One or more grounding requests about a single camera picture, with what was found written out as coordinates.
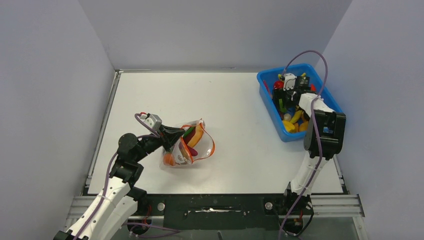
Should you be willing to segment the orange toy pumpkin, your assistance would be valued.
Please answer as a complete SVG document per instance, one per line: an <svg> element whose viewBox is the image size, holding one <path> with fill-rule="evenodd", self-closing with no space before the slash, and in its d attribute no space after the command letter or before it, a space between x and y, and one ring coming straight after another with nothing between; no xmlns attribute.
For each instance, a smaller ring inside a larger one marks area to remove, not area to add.
<svg viewBox="0 0 424 240"><path fill-rule="evenodd" d="M175 166L176 165L176 161L174 158L174 155L172 153L166 153L163 156L163 164L166 166Z"/></svg>

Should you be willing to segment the green toy bean pod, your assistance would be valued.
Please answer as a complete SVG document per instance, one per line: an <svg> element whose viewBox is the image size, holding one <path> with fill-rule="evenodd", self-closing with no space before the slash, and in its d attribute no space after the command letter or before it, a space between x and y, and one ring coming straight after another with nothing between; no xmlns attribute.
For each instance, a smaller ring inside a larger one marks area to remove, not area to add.
<svg viewBox="0 0 424 240"><path fill-rule="evenodd" d="M185 133L184 133L184 135L182 136L183 138L185 138L185 137L187 137L194 129L195 129L196 127L195 126L191 126L191 127L189 127L186 131L185 131Z"/></svg>

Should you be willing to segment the clear zip top bag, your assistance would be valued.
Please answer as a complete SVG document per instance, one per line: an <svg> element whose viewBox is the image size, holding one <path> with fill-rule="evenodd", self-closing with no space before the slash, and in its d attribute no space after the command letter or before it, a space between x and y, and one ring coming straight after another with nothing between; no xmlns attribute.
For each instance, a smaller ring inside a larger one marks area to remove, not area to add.
<svg viewBox="0 0 424 240"><path fill-rule="evenodd" d="M162 165L189 166L214 154L216 144L206 131L206 123L202 118L183 123L179 128L184 130L184 134L169 151L162 151Z"/></svg>

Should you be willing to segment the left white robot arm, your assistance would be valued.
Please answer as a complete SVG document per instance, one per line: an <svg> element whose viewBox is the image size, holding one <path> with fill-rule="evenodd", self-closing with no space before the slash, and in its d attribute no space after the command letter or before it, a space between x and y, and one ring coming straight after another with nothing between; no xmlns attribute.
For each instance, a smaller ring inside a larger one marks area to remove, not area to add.
<svg viewBox="0 0 424 240"><path fill-rule="evenodd" d="M104 185L82 216L56 240L110 240L138 210L147 192L135 187L144 167L139 163L159 148L169 150L185 134L182 128L160 125L159 131L136 136L126 133L108 164Z"/></svg>

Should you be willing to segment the purple toy sweet potato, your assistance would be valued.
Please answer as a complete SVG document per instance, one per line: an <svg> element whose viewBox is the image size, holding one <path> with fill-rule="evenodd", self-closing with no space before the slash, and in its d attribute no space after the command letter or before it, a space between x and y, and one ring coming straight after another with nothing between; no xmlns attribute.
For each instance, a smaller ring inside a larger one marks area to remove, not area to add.
<svg viewBox="0 0 424 240"><path fill-rule="evenodd" d="M184 145L183 150L187 153L189 157L196 157L198 155L198 152L188 145Z"/></svg>

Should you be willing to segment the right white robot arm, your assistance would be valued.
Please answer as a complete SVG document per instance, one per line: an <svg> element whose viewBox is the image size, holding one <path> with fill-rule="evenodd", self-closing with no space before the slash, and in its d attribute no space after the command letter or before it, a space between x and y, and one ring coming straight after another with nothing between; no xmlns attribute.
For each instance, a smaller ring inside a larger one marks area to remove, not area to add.
<svg viewBox="0 0 424 240"><path fill-rule="evenodd" d="M305 74L279 74L271 96L284 130L290 134L305 133L304 160L287 187L291 194L281 199L282 209L292 214L301 207L298 196L307 197L312 193L319 172L340 153L347 118L324 102Z"/></svg>

